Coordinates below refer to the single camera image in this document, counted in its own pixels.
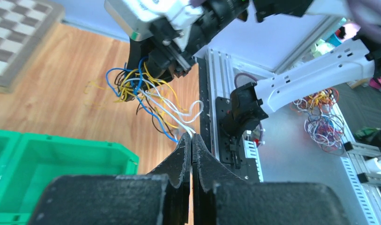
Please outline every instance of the black mounting plate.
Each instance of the black mounting plate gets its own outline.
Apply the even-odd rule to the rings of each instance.
[[[219,159],[223,165],[225,165],[230,171],[239,176],[240,178],[249,182],[260,182],[258,176],[258,170],[256,167],[256,162],[254,158],[246,158],[246,153],[244,150],[243,142],[240,142],[239,155],[241,167],[236,169],[234,166],[234,160],[232,154],[229,151],[229,145],[231,144],[231,139],[228,135],[224,133],[221,127],[221,119],[225,117],[229,110],[231,110],[232,104],[229,99],[223,97],[217,97],[215,101],[215,110],[217,115],[217,125],[218,125],[218,148],[219,148]]]

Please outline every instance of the wooden tabletop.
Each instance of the wooden tabletop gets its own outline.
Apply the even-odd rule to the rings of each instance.
[[[148,173],[176,144],[145,111],[135,115],[137,101],[113,102],[105,73],[128,56],[128,43],[59,24],[14,93],[0,94],[0,129],[121,143],[139,156],[138,173]],[[106,90],[94,85],[85,94],[89,81]],[[197,66],[170,84],[189,108],[199,98]],[[191,126],[198,132],[199,120]]]

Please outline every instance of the gray floor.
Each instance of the gray floor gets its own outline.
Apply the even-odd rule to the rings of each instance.
[[[362,86],[351,89],[347,84],[335,88],[339,91],[339,108],[352,133],[362,127],[381,128],[381,92]]]

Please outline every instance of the cable bundle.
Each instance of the cable bundle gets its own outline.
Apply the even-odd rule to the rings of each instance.
[[[186,132],[190,134],[190,136],[193,136],[193,134],[195,134],[195,131],[184,124],[192,123],[197,119],[197,117],[202,113],[204,107],[203,102],[197,100],[192,103],[189,110],[182,109],[182,107],[180,107],[178,96],[174,89],[166,81],[153,78],[147,69],[146,63],[143,63],[144,60],[145,58],[139,62],[138,68],[134,70],[126,69],[125,65],[124,68],[112,68],[109,71],[107,71],[106,82],[108,83],[109,87],[114,91],[116,96],[119,97],[119,100],[117,100],[116,102],[123,102],[124,99],[127,99],[128,96],[133,96],[134,98],[136,98],[139,101],[136,114],[138,114],[140,106],[142,106],[142,108],[147,113],[152,115],[152,123],[154,127],[159,132],[164,133],[168,138],[170,138],[172,141],[176,143],[178,142],[178,139],[172,133],[170,127],[174,129],[179,129],[179,127],[182,127]],[[116,76],[114,82],[117,85],[117,88],[114,88],[109,83],[108,79],[109,73],[114,70],[120,70],[120,73]],[[146,84],[146,87],[148,89],[147,91],[141,89],[143,82],[145,82]],[[169,88],[169,90],[164,94],[162,90],[159,91],[156,87],[163,84],[165,84]],[[176,105],[166,97],[169,94],[169,92],[173,93],[176,100]],[[199,112],[191,120],[185,120],[184,117],[192,115],[192,110],[197,103],[200,104]],[[164,119],[165,115],[168,115],[169,117],[173,118],[173,120],[176,121],[178,125],[176,126],[169,123],[166,119]],[[154,119],[157,119],[161,129],[157,128],[157,126],[154,123]]]
[[[344,120],[330,113],[338,97],[336,89],[328,88],[293,102],[298,112],[308,114],[305,131],[329,153],[342,148]]]

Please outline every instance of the white panel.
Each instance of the white panel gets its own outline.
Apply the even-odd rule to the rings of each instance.
[[[302,18],[276,15],[257,23],[253,4],[250,4],[248,14],[247,22],[236,19],[208,46],[270,71],[275,71],[325,18],[322,15]]]

